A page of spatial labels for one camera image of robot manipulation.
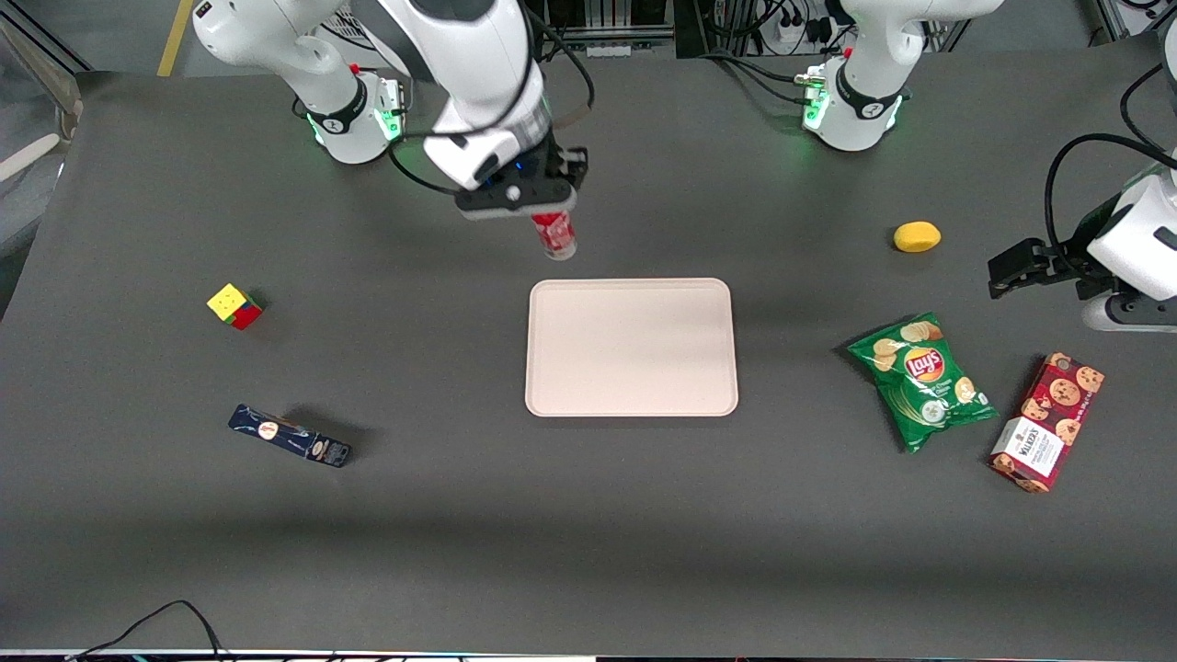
yellow lemon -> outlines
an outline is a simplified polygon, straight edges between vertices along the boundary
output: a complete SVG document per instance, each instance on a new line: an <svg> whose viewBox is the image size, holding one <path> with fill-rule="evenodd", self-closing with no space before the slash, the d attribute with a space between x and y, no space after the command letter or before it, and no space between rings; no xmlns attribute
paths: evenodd
<svg viewBox="0 0 1177 662"><path fill-rule="evenodd" d="M926 220L913 220L895 231L895 247L905 253L922 253L940 243L940 231Z"/></svg>

dark blue box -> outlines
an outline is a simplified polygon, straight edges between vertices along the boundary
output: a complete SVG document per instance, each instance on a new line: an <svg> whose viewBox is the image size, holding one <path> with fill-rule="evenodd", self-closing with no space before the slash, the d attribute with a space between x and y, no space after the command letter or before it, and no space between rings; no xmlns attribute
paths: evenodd
<svg viewBox="0 0 1177 662"><path fill-rule="evenodd" d="M228 426L238 432L265 439L278 448L284 448L312 462L343 466L352 446L320 435L314 430L291 423L285 418L271 416L244 404L237 405L237 411L228 419Z"/></svg>

gray table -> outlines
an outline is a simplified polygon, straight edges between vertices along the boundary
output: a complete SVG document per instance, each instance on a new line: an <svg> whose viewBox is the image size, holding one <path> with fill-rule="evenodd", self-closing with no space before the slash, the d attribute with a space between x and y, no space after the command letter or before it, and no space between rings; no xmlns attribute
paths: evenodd
<svg viewBox="0 0 1177 662"><path fill-rule="evenodd" d="M0 642L84 647L186 597L233 648L1177 657L1177 344L1086 330L1069 286L985 291L985 260L1042 231L1055 151L1122 131L1156 58L930 57L863 154L712 64L594 62L597 111L561 134L593 164L564 264L526 221L333 164L275 79L87 77L0 325ZM550 84L579 101L570 67ZM1133 106L1168 144L1158 84ZM1063 232L1143 165L1084 150ZM944 244L891 251L913 218ZM536 282L671 276L731 286L732 416L527 412ZM205 307L226 282L271 302L245 333ZM1004 411L1043 352L1108 372L1056 492L983 465L999 421L899 452L836 347L925 310ZM354 464L231 432L239 402ZM202 638L177 614L133 644Z"/></svg>

red cookie box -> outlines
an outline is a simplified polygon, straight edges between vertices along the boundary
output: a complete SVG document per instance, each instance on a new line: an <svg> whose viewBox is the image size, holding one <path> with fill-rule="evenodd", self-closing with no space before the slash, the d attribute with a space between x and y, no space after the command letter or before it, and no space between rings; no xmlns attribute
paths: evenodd
<svg viewBox="0 0 1177 662"><path fill-rule="evenodd" d="M1103 380L1103 372L1064 353L1046 357L989 464L1028 492L1049 492Z"/></svg>

green chip bag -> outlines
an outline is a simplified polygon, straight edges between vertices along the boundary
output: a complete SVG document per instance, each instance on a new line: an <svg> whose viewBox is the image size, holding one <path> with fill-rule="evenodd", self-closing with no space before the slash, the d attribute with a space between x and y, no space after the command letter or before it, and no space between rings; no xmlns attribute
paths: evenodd
<svg viewBox="0 0 1177 662"><path fill-rule="evenodd" d="M850 345L875 375L907 452L933 432L997 416L949 350L932 313L897 324Z"/></svg>

